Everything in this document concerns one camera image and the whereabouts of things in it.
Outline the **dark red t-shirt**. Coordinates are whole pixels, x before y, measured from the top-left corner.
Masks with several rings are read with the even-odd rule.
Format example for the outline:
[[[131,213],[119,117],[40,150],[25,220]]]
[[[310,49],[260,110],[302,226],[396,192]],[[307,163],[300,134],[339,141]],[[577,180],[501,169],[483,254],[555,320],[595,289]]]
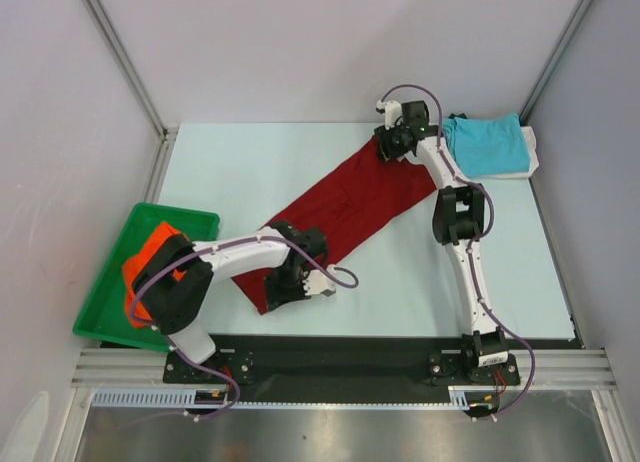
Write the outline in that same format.
[[[284,220],[300,231],[318,228],[328,242],[328,262],[337,264],[435,191],[424,166],[383,161],[371,138],[268,222]]]

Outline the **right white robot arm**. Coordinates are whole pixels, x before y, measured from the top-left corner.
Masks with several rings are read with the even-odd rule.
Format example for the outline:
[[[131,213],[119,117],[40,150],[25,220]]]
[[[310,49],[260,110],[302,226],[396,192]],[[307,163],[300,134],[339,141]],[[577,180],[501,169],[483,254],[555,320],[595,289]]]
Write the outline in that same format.
[[[379,101],[376,111],[384,116],[384,124],[374,131],[382,160],[414,155],[437,188],[432,231],[452,263],[468,320],[459,371],[473,383],[494,379],[508,367],[509,350],[504,328],[492,313],[482,269],[480,241],[493,226],[485,210],[492,209],[493,202],[484,187],[463,175],[440,126],[430,123],[425,102]]]

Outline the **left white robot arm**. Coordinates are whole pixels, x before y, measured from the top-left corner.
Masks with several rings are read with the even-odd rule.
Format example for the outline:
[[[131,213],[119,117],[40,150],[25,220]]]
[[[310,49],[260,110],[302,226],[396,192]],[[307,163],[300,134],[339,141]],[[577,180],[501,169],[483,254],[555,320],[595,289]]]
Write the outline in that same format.
[[[221,358],[200,312],[209,288],[237,279],[269,310],[336,291],[327,244],[316,228],[300,232],[286,222],[222,241],[191,241],[166,222],[123,264],[125,314],[136,328],[159,331],[186,359],[197,380],[214,379]]]

